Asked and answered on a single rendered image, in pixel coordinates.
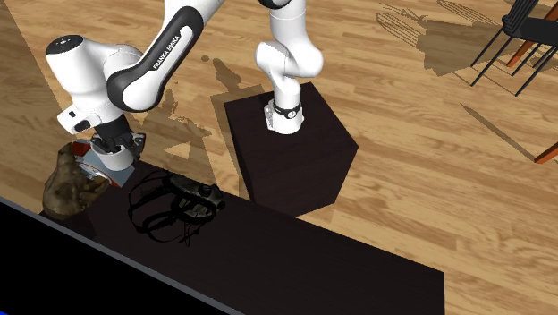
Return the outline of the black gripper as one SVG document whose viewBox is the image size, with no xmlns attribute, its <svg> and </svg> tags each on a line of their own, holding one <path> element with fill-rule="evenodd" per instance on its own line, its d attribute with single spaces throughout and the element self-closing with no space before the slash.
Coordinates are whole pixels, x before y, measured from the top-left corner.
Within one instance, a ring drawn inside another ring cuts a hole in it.
<svg viewBox="0 0 558 315">
<path fill-rule="evenodd" d="M 143 132 L 132 132 L 127 118 L 121 114 L 109 123 L 102 123 L 95 127 L 96 133 L 89 140 L 92 148 L 100 153 L 106 153 L 104 141 L 122 140 L 127 141 L 127 149 L 134 158 L 140 158 L 145 147 L 146 134 Z"/>
</svg>

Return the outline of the white cup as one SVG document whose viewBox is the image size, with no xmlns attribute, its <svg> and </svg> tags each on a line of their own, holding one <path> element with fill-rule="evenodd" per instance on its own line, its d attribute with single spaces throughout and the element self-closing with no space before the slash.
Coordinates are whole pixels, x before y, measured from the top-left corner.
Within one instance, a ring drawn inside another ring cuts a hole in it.
<svg viewBox="0 0 558 315">
<path fill-rule="evenodd" d="M 93 145 L 92 149 L 102 164 L 111 171 L 122 171 L 132 165 L 134 161 L 133 155 L 124 146 L 119 145 L 119 150 L 115 153 L 103 150 L 97 145 Z"/>
</svg>

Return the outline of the red and grey box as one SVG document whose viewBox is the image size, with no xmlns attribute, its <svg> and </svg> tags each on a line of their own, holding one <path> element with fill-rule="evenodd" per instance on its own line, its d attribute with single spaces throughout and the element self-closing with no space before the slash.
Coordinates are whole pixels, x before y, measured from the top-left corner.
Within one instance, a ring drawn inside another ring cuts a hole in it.
<svg viewBox="0 0 558 315">
<path fill-rule="evenodd" d="M 82 172 L 90 179 L 104 177 L 112 186 L 123 187 L 131 177 L 135 168 L 131 166 L 122 171 L 111 171 L 105 168 L 94 153 L 91 142 L 88 140 L 75 140 L 72 142 L 72 153 Z"/>
</svg>

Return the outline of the brown rock-shaped figure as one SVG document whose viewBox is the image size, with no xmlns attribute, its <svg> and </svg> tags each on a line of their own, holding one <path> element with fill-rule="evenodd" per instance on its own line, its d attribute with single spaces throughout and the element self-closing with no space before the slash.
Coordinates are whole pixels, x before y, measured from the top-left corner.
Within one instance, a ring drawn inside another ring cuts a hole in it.
<svg viewBox="0 0 558 315">
<path fill-rule="evenodd" d="M 84 212 L 110 186 L 102 176 L 89 179 L 76 162 L 69 142 L 58 151 L 56 167 L 48 177 L 42 204 L 50 217 L 59 220 Z"/>
</svg>

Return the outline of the dark robot stand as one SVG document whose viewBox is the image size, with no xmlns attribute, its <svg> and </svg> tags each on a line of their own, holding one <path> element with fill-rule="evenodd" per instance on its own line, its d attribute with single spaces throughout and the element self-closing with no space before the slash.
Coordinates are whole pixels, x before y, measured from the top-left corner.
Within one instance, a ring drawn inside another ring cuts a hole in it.
<svg viewBox="0 0 558 315">
<path fill-rule="evenodd" d="M 293 217 L 335 203 L 358 144 L 315 85 L 301 85 L 304 122 L 282 135 L 267 129 L 271 92 L 224 104 L 233 146 L 249 197 Z"/>
</svg>

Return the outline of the black metal chair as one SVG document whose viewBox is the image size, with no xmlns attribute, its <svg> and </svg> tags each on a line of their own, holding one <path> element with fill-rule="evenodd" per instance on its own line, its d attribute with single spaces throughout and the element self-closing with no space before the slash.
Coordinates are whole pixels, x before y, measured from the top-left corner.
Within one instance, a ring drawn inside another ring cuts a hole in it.
<svg viewBox="0 0 558 315">
<path fill-rule="evenodd" d="M 529 15 L 537 6 L 539 0 L 516 0 L 511 7 L 511 10 L 502 17 L 503 26 L 496 32 L 491 40 L 486 44 L 483 50 L 478 54 L 476 59 L 470 66 L 474 66 L 478 59 L 487 51 L 488 48 L 494 43 L 497 37 L 504 32 L 509 38 L 488 62 L 485 68 L 479 73 L 477 78 L 470 84 L 473 87 L 485 72 L 492 66 L 498 56 L 504 51 L 505 48 L 515 38 L 522 39 L 525 42 L 537 43 L 537 46 L 529 53 L 529 55 L 522 61 L 522 63 L 512 73 L 514 76 L 521 67 L 529 60 L 529 58 L 537 51 L 542 45 L 548 45 L 550 49 L 541 58 L 542 63 L 538 63 L 537 69 L 531 74 L 526 82 L 515 93 L 517 97 L 542 71 L 546 64 L 558 52 L 558 17 L 551 20 L 532 18 Z"/>
</svg>

